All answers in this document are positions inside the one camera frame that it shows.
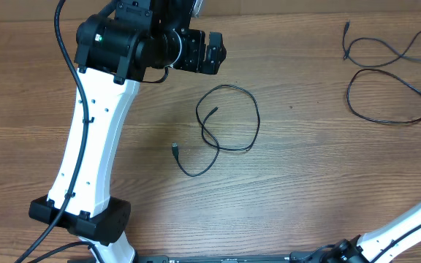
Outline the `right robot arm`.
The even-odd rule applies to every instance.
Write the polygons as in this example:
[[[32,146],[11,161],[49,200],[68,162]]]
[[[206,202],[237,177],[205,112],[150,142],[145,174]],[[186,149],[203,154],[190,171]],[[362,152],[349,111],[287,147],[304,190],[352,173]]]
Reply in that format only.
[[[380,229],[335,244],[323,261],[388,263],[419,242],[421,202]]]

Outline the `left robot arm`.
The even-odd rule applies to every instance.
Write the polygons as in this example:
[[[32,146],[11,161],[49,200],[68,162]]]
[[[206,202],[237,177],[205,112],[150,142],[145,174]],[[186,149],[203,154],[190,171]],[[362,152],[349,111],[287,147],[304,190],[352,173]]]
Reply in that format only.
[[[136,262],[126,238],[129,202],[110,195],[122,126],[147,68],[214,75],[223,37],[189,27],[200,0],[112,1],[81,23],[66,62],[77,86],[67,146],[48,194],[29,216],[87,245],[95,262]]]

